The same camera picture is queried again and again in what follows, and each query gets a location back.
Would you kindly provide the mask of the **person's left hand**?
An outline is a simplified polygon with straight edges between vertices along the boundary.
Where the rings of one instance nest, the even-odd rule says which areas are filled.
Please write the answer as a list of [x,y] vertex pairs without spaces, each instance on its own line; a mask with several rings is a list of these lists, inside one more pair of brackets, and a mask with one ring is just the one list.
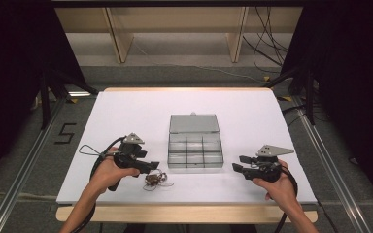
[[120,168],[111,156],[106,157],[95,170],[87,188],[98,195],[104,193],[110,186],[114,186],[122,178],[138,176],[140,171],[136,168]]

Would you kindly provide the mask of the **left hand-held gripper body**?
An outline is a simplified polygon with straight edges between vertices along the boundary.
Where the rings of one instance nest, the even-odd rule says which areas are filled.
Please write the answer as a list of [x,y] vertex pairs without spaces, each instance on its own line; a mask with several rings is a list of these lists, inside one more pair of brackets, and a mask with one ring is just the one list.
[[107,147],[107,154],[114,158],[116,165],[120,168],[136,168],[142,173],[145,162],[142,158],[137,159],[135,153],[142,150],[144,141],[135,133],[117,138]]

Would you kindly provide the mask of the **person's right hand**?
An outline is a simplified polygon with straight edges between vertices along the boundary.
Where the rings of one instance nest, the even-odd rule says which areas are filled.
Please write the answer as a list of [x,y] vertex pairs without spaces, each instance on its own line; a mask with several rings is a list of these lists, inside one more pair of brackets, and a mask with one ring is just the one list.
[[265,200],[273,200],[287,215],[299,207],[293,184],[284,172],[273,183],[260,178],[254,178],[253,183],[266,190]]

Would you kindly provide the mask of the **black metal stand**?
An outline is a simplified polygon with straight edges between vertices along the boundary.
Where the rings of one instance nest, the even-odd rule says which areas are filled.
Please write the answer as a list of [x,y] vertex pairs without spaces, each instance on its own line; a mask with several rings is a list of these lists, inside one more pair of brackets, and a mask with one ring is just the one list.
[[264,87],[271,88],[286,79],[292,78],[288,92],[290,95],[299,95],[302,90],[306,93],[306,117],[312,125],[315,124],[313,114],[314,102],[314,77],[308,68],[293,67],[271,82],[268,82]]
[[97,95],[99,91],[89,86],[84,80],[75,79],[64,72],[56,69],[47,69],[40,77],[40,94],[42,101],[43,122],[42,128],[45,129],[51,122],[51,107],[49,91],[53,93],[56,99],[65,100],[71,94],[67,91],[65,85],[71,84],[92,95]]

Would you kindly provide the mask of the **white table sheet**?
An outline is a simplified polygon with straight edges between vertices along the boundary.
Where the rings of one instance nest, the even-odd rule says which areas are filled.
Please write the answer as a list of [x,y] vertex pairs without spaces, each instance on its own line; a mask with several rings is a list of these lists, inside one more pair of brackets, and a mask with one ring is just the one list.
[[[216,115],[223,166],[211,172],[167,168],[172,115]],[[144,189],[143,177],[124,178],[115,191],[99,197],[102,204],[261,204],[265,192],[233,170],[242,155],[253,156],[264,145],[288,149],[283,160],[298,183],[303,204],[316,197],[294,151],[279,103],[268,88],[106,90],[99,93],[57,201],[73,204],[88,183],[95,156],[118,137],[136,133],[144,140],[146,158],[166,171],[169,186]]]

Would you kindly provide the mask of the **grey transparent compartment box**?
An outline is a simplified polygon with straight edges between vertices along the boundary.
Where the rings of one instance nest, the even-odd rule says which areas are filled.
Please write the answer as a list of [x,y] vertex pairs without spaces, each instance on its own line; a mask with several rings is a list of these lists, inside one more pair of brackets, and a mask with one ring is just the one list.
[[216,115],[171,115],[167,157],[169,168],[221,168],[223,163]]

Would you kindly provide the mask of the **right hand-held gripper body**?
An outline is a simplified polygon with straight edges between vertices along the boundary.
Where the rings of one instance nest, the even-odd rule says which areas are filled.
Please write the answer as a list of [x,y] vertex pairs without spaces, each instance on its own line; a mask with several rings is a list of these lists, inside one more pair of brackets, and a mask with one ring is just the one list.
[[243,174],[246,180],[260,178],[273,183],[279,179],[282,173],[282,165],[278,161],[279,155],[293,153],[291,149],[264,145],[255,154],[256,163],[249,164],[249,172]]

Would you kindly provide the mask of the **black curtain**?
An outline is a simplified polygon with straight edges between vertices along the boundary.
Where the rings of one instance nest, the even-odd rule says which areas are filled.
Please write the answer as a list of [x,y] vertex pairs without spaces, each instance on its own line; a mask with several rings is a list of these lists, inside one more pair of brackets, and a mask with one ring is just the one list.
[[0,0],[0,160],[46,79],[85,83],[51,0]]
[[306,0],[283,69],[308,52],[323,105],[373,185],[373,0]]

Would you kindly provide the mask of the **light wooden shelf unit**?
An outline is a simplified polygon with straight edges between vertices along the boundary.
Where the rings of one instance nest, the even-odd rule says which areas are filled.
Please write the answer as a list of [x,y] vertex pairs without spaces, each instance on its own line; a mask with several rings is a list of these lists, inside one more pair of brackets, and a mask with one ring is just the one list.
[[67,33],[107,33],[117,62],[126,61],[136,33],[223,33],[232,62],[239,60],[243,35],[292,33],[300,7],[95,7],[55,9]]

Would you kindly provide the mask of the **aluminium floor rail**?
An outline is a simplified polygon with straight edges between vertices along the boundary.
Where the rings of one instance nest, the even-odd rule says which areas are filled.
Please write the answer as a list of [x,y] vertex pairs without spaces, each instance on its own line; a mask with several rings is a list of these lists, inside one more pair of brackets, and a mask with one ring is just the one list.
[[5,193],[0,203],[0,233],[3,230],[15,204],[18,199],[20,192],[22,191],[35,163],[37,162],[40,153],[48,139],[52,126],[66,102],[66,99],[59,99],[53,104],[53,109],[51,110],[51,117],[47,125],[40,130],[31,150],[27,154],[25,160],[23,161],[20,169],[15,176],[15,179],[10,186],[9,190]]
[[324,145],[318,130],[310,123],[310,120],[306,116],[302,115],[301,111],[298,111],[298,114],[301,117],[301,122],[318,153],[322,166],[328,174],[331,184],[334,187],[354,230],[356,233],[371,233],[370,226],[367,223],[360,206],[356,202],[353,194],[348,190],[347,185]]

